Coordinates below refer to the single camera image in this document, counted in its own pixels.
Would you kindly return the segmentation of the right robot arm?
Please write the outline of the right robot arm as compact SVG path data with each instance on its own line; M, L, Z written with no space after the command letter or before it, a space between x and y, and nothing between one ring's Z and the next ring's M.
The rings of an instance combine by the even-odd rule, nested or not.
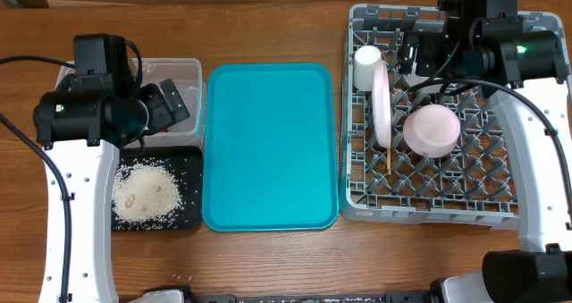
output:
M478 271L433 283L440 302L562 302L571 298L570 65L565 40L517 0L437 0L440 32L410 30L400 69L456 96L479 88L501 128L517 192L515 250Z

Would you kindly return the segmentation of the pink plate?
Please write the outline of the pink plate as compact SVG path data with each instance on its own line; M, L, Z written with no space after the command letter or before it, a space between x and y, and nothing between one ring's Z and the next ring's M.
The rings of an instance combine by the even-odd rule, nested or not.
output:
M372 81L372 115L377 143L391 147L391 96L387 63L381 61L374 69Z

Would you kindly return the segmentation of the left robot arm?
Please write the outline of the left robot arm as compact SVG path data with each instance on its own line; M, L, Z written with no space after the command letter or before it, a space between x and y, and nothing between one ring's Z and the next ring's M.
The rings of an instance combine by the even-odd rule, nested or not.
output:
M46 165L48 214L42 302L115 302L112 192L120 150L182 122L189 111L171 80L142 83L126 38L78 35L72 72L33 113Z

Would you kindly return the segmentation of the wooden chopstick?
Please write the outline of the wooden chopstick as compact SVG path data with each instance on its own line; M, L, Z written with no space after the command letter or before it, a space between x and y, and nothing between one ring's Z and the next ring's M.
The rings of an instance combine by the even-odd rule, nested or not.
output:
M387 173L388 175L392 174L392 169L391 169L391 147L387 148L386 151L386 168L387 168Z

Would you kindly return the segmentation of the pink bowl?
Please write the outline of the pink bowl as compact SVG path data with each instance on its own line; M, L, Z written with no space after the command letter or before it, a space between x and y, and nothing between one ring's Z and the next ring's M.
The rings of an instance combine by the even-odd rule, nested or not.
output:
M460 136L458 117L443 105L426 105L408 116L404 139L415 153L438 158L448 155Z

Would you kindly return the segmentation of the white rice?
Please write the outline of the white rice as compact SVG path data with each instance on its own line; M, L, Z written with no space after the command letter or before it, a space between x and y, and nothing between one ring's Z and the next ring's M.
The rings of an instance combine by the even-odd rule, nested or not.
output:
M112 223L116 231L176 229L186 201L186 183L169 171L170 165L158 162L120 164L114 177ZM127 197L135 195L131 207Z

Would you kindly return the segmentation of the pale green cup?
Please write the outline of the pale green cup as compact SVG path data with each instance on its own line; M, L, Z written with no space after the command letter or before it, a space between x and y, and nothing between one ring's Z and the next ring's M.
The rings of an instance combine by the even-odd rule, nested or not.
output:
M353 57L353 85L362 91L371 91L374 70L382 60L382 53L376 46L362 46Z

